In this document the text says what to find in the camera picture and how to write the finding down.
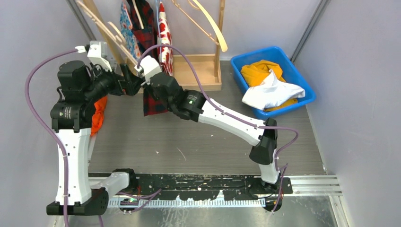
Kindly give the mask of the beige plastic hanger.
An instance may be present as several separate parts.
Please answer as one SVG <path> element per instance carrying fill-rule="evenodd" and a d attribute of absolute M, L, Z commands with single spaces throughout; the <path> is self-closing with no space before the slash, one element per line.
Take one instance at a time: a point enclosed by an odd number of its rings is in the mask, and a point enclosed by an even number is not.
<path fill-rule="evenodd" d="M 172 4 L 182 12 L 201 32 L 203 32 L 222 52 L 228 51 L 228 45 L 223 35 L 223 20 L 225 11 L 225 0 L 218 1 L 218 21 L 208 12 L 208 10 L 198 0 L 187 0 L 187 3 L 194 9 L 202 13 L 210 25 L 212 32 L 207 32 L 189 13 L 187 13 L 176 0 Z"/>
<path fill-rule="evenodd" d="M 126 40 L 122 33 L 112 22 L 109 21 L 105 23 L 94 1 L 76 0 L 76 3 L 97 26 L 117 63 L 121 64 L 129 62 L 135 66 L 138 62 L 126 48 Z"/>

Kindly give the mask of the blue floral garment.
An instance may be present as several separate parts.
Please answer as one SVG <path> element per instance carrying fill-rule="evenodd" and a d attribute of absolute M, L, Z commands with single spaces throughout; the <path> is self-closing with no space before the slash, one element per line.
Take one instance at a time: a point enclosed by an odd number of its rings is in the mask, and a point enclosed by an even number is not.
<path fill-rule="evenodd" d="M 135 60 L 138 60 L 141 57 L 141 51 L 139 50 L 137 39 L 132 32 L 133 25 L 130 19 L 130 8 L 126 0 L 123 0 L 121 3 L 120 26 L 127 50 Z"/>

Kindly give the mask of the yellow skirt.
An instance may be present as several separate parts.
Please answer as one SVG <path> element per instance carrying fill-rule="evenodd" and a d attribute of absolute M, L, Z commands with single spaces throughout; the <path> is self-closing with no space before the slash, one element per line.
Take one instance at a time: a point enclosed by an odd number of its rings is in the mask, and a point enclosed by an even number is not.
<path fill-rule="evenodd" d="M 281 69 L 281 67 L 277 63 L 266 60 L 261 60 L 256 63 L 243 66 L 241 69 L 241 74 L 244 80 L 246 81 L 248 87 L 250 88 L 260 85 L 262 81 L 269 75 L 269 70 L 273 70 L 280 81 L 286 82 L 285 79 L 282 77 L 283 70 Z M 296 98 L 290 99 L 278 107 L 264 109 L 263 111 L 265 112 L 275 111 L 293 105 L 297 102 L 298 99 Z"/>

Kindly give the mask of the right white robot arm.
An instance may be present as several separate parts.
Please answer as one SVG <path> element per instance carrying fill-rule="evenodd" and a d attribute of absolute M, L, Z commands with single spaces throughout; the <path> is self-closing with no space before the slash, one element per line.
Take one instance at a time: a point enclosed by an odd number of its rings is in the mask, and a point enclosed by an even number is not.
<path fill-rule="evenodd" d="M 144 88 L 179 118 L 213 125 L 249 143 L 252 146 L 249 158 L 259 165 L 263 190 L 275 194 L 281 188 L 274 161 L 278 137 L 274 119 L 263 121 L 237 112 L 228 114 L 229 109 L 213 99 L 207 100 L 199 91 L 183 89 L 164 72 L 147 79 Z"/>

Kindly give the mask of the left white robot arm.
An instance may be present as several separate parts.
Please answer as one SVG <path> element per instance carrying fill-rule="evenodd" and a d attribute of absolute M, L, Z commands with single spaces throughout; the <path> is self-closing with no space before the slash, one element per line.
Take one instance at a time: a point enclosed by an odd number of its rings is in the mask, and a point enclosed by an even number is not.
<path fill-rule="evenodd" d="M 59 147 L 59 187 L 55 200 L 46 207 L 49 216 L 102 215 L 111 197 L 119 192 L 133 195 L 138 189 L 139 182 L 131 168 L 115 169 L 100 183 L 89 183 L 95 103 L 108 95 L 133 96 L 143 82 L 126 64 L 120 68 L 122 73 L 117 74 L 82 61 L 69 61 L 59 67 L 59 99 L 50 112 L 51 133 Z"/>

